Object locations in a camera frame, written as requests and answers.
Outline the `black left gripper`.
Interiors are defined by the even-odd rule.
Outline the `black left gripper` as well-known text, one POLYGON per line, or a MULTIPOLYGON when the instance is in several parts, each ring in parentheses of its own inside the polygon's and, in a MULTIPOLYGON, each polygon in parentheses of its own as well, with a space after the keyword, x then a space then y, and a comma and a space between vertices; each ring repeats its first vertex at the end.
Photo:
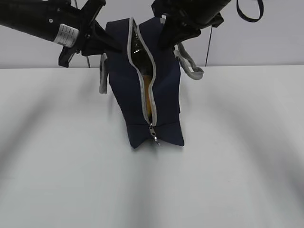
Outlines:
POLYGON ((88 0, 81 9, 72 6, 62 9, 66 15, 62 17, 58 29, 58 44, 63 46, 58 58, 59 66, 69 67, 74 54, 88 57, 106 51, 122 51, 121 44, 95 20, 104 5, 104 0, 88 0))

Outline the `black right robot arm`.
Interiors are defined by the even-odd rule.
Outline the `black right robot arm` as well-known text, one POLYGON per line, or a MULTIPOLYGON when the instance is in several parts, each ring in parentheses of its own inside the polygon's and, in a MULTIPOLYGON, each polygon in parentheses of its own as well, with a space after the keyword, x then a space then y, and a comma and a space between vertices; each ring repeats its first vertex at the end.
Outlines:
POLYGON ((218 27, 224 21, 220 11, 229 3, 229 0, 155 0, 152 4, 154 15, 166 17, 159 48, 171 48, 200 36, 204 28, 218 27))

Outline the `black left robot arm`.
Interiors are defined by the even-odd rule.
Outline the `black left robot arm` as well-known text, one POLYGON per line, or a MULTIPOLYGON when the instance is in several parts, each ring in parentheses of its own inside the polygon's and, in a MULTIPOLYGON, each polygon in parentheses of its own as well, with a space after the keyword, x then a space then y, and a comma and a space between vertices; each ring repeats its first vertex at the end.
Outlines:
POLYGON ((1 25, 62 45, 58 65, 69 67, 74 54, 85 57, 105 51, 121 52, 121 45, 99 25, 96 17, 104 0, 88 0, 81 9, 69 0, 2 0, 1 25))

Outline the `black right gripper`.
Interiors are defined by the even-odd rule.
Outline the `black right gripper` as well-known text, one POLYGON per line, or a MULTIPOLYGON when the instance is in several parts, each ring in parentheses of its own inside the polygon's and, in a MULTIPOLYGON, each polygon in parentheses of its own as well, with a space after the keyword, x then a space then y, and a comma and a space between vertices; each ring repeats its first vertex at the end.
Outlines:
POLYGON ((196 38, 207 27, 218 27, 224 19, 223 0, 155 0, 152 11, 163 25, 158 47, 169 49, 185 40, 196 38))

